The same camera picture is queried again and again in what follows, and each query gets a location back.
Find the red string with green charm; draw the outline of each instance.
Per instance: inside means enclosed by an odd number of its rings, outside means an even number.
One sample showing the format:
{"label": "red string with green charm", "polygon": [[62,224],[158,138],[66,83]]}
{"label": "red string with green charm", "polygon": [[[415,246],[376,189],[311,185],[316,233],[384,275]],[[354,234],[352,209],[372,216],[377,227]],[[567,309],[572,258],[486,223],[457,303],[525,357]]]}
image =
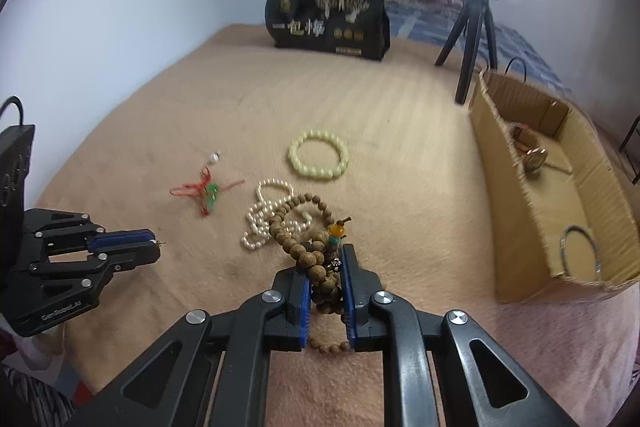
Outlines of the red string with green charm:
{"label": "red string with green charm", "polygon": [[220,188],[211,181],[211,172],[207,166],[200,170],[200,183],[185,183],[181,187],[174,187],[169,190],[172,196],[186,196],[189,198],[199,198],[204,216],[209,216],[213,210],[213,204],[218,194],[226,192],[230,188],[236,187],[244,183],[244,180],[238,180],[225,187]]}

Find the white wall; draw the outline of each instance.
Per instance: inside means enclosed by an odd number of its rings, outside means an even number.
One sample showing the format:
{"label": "white wall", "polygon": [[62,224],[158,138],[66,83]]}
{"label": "white wall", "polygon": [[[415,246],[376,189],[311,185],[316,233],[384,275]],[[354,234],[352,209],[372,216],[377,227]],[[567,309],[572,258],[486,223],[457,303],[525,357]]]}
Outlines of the white wall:
{"label": "white wall", "polygon": [[[500,0],[493,7],[496,20],[523,33],[599,121],[624,131],[640,111],[638,0]],[[264,0],[9,0],[0,13],[0,99],[20,96],[27,122],[37,126],[27,203],[144,82],[227,23],[263,20]]]}
{"label": "white wall", "polygon": [[36,124],[28,204],[115,105],[226,23],[216,6],[8,0],[0,13],[0,98],[18,95],[26,121]]}

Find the metal screw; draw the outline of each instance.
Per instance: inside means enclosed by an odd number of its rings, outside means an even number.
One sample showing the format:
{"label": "metal screw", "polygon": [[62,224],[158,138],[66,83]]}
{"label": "metal screw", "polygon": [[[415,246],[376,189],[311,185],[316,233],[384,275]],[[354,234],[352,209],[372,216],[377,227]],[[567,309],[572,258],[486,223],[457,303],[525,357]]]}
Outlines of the metal screw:
{"label": "metal screw", "polygon": [[373,294],[373,300],[378,304],[389,304],[393,302],[394,295],[393,293],[389,293],[385,291],[375,292]]}
{"label": "metal screw", "polygon": [[469,320],[469,316],[460,310],[452,310],[447,314],[447,318],[454,324],[461,326],[462,324],[466,324]]}
{"label": "metal screw", "polygon": [[202,310],[191,310],[187,313],[186,318],[189,324],[202,324],[207,318],[207,314]]}
{"label": "metal screw", "polygon": [[282,293],[278,290],[267,290],[262,294],[262,300],[265,302],[280,302],[282,300]]}

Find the blue bedsheet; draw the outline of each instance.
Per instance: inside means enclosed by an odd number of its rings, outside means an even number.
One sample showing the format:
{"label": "blue bedsheet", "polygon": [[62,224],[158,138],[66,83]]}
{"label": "blue bedsheet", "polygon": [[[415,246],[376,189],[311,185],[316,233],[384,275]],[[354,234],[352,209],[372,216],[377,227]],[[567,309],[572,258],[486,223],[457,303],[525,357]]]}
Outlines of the blue bedsheet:
{"label": "blue bedsheet", "polygon": [[[449,36],[458,12],[450,7],[434,4],[426,9],[413,9],[400,5],[388,5],[390,32],[393,37],[429,42],[442,46]],[[560,79],[549,65],[538,55],[531,44],[513,28],[501,24],[495,25],[495,42],[498,51],[498,68],[504,71],[513,57],[521,57],[527,63],[527,78],[538,81],[546,90],[559,96],[567,97],[570,90],[562,85]],[[465,47],[465,36],[460,35],[455,49],[462,52]],[[489,61],[486,36],[483,32],[478,48],[478,66],[485,68]],[[524,73],[519,61],[514,61],[510,71]]]}

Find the blue gripper pad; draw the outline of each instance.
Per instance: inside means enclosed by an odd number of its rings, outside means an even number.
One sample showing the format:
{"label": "blue gripper pad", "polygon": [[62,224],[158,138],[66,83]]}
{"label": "blue gripper pad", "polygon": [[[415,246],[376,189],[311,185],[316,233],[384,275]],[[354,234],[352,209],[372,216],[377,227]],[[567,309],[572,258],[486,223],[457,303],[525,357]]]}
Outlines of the blue gripper pad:
{"label": "blue gripper pad", "polygon": [[132,245],[134,243],[144,243],[145,241],[151,241],[155,239],[151,230],[120,230],[118,232],[106,232],[100,233],[87,240],[86,249],[89,252],[94,252],[98,248],[105,247],[120,247],[125,245]]}
{"label": "blue gripper pad", "polygon": [[302,290],[302,302],[300,305],[300,349],[305,349],[306,339],[309,336],[311,325],[311,281],[305,277],[305,285]]}
{"label": "blue gripper pad", "polygon": [[340,247],[340,260],[342,261],[342,267],[340,268],[340,281],[342,282],[342,296],[344,297],[344,322],[347,331],[347,340],[351,345],[351,349],[354,349],[356,341],[355,304],[353,300],[353,288],[351,287],[349,268],[345,261],[342,247]]}

